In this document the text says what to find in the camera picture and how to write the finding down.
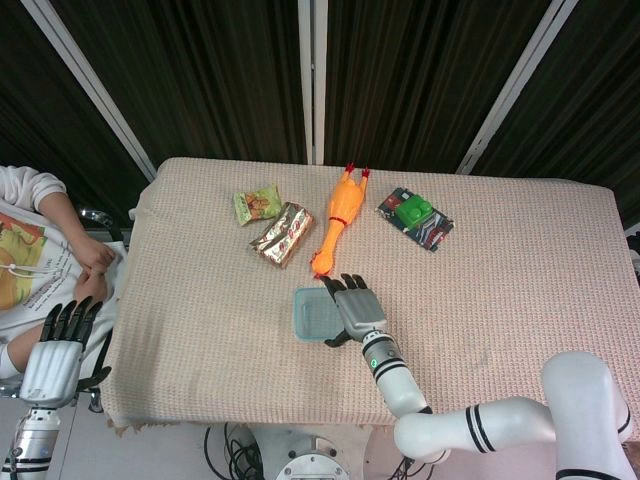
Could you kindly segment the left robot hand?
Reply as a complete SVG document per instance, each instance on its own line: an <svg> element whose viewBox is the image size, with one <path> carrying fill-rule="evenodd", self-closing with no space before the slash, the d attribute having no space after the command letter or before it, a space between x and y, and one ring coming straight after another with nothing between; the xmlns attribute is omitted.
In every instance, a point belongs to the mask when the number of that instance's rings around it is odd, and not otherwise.
<svg viewBox="0 0 640 480"><path fill-rule="evenodd" d="M102 307L90 297L56 305L47 315L40 340L29 356L19 398L32 407L62 408L77 393L101 384L111 368L104 364L110 336L103 341L88 377L80 376L88 343Z"/></svg>

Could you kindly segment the person right hand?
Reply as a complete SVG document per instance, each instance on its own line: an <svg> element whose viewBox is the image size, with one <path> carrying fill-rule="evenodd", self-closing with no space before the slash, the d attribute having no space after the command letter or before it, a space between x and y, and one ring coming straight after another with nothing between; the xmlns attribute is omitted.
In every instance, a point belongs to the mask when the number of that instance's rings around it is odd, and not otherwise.
<svg viewBox="0 0 640 480"><path fill-rule="evenodd" d="M108 287L104 274L83 271L75 286L74 299L81 302L90 297L93 303L103 302L107 293Z"/></svg>

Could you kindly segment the person left hand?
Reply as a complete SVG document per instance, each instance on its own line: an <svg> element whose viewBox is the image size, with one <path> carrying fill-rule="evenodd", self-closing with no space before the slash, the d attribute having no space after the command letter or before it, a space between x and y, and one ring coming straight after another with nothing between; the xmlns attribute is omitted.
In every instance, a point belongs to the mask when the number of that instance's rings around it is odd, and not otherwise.
<svg viewBox="0 0 640 480"><path fill-rule="evenodd" d="M73 249L80 264L91 273L106 273L116 258L110 247L90 237L77 240Z"/></svg>

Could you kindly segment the teal container lid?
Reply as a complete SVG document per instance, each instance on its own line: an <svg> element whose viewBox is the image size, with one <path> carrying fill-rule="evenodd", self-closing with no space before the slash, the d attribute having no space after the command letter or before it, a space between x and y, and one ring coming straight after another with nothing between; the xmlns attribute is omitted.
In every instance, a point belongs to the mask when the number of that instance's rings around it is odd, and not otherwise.
<svg viewBox="0 0 640 480"><path fill-rule="evenodd" d="M325 288L298 288L292 317L294 335L303 342L323 343L343 330L338 308Z"/></svg>

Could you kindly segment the person right forearm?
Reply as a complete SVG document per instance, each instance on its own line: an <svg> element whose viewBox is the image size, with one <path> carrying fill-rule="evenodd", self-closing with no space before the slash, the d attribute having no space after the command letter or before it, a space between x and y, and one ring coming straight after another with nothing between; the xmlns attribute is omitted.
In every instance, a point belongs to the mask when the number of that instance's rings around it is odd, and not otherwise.
<svg viewBox="0 0 640 480"><path fill-rule="evenodd" d="M15 369L23 373L29 356L36 343L39 342L43 325L37 325L12 339L7 346L7 353Z"/></svg>

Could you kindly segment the white silver robot base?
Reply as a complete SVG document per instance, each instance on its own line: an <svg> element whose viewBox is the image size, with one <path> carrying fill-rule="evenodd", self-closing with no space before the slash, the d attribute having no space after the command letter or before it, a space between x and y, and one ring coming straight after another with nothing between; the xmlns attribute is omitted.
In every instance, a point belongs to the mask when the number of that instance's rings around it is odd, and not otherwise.
<svg viewBox="0 0 640 480"><path fill-rule="evenodd" d="M265 480L364 480L370 426L254 424Z"/></svg>

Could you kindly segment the seated person in white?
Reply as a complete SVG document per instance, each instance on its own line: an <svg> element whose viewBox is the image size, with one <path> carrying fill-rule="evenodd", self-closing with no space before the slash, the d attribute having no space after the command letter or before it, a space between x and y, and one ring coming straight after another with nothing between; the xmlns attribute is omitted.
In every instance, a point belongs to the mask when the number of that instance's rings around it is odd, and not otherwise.
<svg viewBox="0 0 640 480"><path fill-rule="evenodd" d="M8 343L44 324L58 304L74 299L83 268L64 234L39 211L49 193L66 193L62 181L30 167L0 166L0 382L18 379ZM103 341L114 327L127 251L121 241L103 243L116 258L104 273L108 293L95 319L81 377L90 375Z"/></svg>

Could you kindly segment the gold red-print snack package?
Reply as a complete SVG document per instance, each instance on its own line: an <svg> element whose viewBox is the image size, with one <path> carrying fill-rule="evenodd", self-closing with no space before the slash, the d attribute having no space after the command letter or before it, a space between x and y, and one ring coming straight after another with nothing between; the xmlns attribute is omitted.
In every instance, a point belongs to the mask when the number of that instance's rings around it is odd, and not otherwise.
<svg viewBox="0 0 640 480"><path fill-rule="evenodd" d="M275 219L249 245L273 265L285 268L313 223L314 217L307 208L286 202Z"/></svg>

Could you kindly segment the dark patterned snack packet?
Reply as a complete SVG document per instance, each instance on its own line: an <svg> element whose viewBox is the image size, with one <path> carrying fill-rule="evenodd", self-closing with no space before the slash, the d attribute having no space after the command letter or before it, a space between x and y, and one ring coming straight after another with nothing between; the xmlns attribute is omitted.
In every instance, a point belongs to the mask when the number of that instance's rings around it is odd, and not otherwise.
<svg viewBox="0 0 640 480"><path fill-rule="evenodd" d="M453 230L455 223L451 218L437 210L429 201L433 206L432 214L414 228L405 228L395 215L395 210L399 204L413 195L417 194L414 194L406 188L396 188L376 207L375 211L421 248L435 252L438 250L439 244Z"/></svg>

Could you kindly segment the orange rubber chicken toy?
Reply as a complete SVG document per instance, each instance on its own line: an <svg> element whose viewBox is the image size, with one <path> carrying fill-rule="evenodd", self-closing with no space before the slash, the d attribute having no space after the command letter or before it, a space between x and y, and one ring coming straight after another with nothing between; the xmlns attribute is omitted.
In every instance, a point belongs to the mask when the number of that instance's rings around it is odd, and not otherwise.
<svg viewBox="0 0 640 480"><path fill-rule="evenodd" d="M365 167L362 170L359 182L352 177L354 170L354 163L345 167L329 198L328 228L321 247L311 260L311 269L316 277L327 276L333 269L338 239L352 224L364 203L370 169Z"/></svg>

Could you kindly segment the beige woven tablecloth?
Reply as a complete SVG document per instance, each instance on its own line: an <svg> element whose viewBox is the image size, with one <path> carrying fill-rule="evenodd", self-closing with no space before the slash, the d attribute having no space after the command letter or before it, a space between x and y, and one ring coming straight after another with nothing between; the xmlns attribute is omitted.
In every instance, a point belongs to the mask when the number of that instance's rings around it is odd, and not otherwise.
<svg viewBox="0 0 640 480"><path fill-rule="evenodd" d="M314 287L338 167L172 158L140 195L103 386L118 426L185 422L388 425L348 343L298 340L293 296ZM285 268L249 245L275 219L240 226L236 192L276 185L314 217ZM376 207L396 188L455 226L435 252ZM436 412L544 397L562 351L605 360L640 440L640 286L613 193L566 180L371 172L342 233L333 274L378 296L407 365Z"/></svg>

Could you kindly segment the green toy building block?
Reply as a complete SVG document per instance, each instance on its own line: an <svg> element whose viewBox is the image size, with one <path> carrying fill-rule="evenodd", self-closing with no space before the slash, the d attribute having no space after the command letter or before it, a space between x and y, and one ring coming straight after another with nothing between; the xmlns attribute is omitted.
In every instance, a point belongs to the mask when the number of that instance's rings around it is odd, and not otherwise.
<svg viewBox="0 0 640 480"><path fill-rule="evenodd" d="M412 229L421 224L433 212L432 204L419 195L413 195L395 210L395 215L399 218L405 228Z"/></svg>

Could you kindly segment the green snack packet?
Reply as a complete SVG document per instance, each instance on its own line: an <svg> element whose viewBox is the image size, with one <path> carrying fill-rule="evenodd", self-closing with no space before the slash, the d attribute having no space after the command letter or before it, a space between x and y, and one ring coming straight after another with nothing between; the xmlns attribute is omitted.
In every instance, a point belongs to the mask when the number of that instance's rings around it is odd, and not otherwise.
<svg viewBox="0 0 640 480"><path fill-rule="evenodd" d="M253 192L236 192L233 195L233 205L240 226L257 220L274 218L282 208L276 185Z"/></svg>

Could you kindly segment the dark brown curtain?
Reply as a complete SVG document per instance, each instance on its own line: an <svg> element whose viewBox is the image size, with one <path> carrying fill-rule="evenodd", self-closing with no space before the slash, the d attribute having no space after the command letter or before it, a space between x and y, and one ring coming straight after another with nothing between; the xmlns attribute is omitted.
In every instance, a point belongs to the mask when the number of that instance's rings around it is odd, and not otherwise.
<svg viewBox="0 0 640 480"><path fill-rule="evenodd" d="M307 159L296 0L50 0L154 166ZM452 173L550 0L329 0L325 161ZM0 166L125 222L147 181L20 0ZM473 167L613 191L640 222L640 0L578 0Z"/></svg>

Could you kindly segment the white frame post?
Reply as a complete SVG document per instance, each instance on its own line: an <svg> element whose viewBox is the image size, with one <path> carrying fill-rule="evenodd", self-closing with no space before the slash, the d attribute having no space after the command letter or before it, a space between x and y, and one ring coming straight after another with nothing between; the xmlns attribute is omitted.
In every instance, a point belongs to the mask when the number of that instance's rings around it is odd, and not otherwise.
<svg viewBox="0 0 640 480"><path fill-rule="evenodd" d="M156 167L51 1L20 0L20 3L142 175L148 182L152 182L157 176Z"/></svg>
<svg viewBox="0 0 640 480"><path fill-rule="evenodd" d="M306 158L325 162L328 0L297 0Z"/></svg>
<svg viewBox="0 0 640 480"><path fill-rule="evenodd" d="M551 0L463 156L458 175L469 175L519 99L580 0Z"/></svg>

